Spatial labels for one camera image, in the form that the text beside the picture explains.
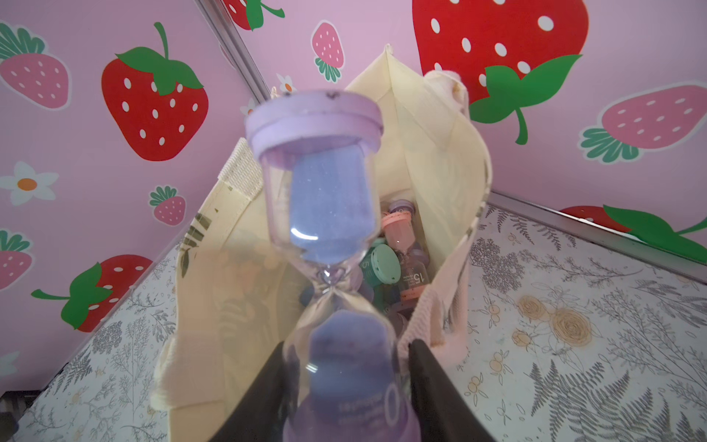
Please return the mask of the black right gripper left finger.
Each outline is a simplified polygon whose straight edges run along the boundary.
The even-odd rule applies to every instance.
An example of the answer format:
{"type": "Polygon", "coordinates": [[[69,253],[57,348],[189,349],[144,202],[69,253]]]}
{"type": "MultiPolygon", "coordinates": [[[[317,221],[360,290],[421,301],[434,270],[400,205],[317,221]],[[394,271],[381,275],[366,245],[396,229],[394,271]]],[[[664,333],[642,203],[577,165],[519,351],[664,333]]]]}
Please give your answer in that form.
{"type": "Polygon", "coordinates": [[[211,442],[283,440],[286,368],[284,343],[279,343],[211,442]]]}

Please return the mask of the purple hourglass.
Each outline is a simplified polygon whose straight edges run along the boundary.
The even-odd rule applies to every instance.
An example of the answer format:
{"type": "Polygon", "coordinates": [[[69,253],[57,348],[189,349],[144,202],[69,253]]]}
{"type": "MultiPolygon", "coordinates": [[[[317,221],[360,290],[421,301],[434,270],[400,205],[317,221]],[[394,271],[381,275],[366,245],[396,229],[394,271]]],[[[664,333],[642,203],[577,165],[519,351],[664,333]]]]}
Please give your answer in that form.
{"type": "Polygon", "coordinates": [[[337,90],[271,99],[246,121],[272,244],[313,285],[285,339],[286,441],[417,441],[396,333],[352,286],[379,235],[377,104],[337,90]]]}

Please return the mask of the pink hourglass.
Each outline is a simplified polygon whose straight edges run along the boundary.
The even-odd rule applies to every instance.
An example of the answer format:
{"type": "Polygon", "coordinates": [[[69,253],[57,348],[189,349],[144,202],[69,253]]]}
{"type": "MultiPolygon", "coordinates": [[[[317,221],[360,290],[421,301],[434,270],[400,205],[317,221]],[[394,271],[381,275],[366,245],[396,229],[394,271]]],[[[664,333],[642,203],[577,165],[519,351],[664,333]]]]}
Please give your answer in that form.
{"type": "Polygon", "coordinates": [[[401,279],[398,285],[401,303],[412,307],[430,283],[425,265],[411,254],[412,246],[416,242],[412,216],[406,211],[385,215],[382,219],[382,229],[388,246],[399,257],[401,279]]]}

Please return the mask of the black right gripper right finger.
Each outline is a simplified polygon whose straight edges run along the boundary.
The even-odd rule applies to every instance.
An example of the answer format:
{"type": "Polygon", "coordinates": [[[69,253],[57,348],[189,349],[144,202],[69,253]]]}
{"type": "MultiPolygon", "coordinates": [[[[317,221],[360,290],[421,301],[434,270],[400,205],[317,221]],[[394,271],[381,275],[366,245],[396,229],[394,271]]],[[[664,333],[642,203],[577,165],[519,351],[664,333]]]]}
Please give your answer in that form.
{"type": "Polygon", "coordinates": [[[423,442],[494,442],[422,340],[409,345],[412,407],[423,442]]]}

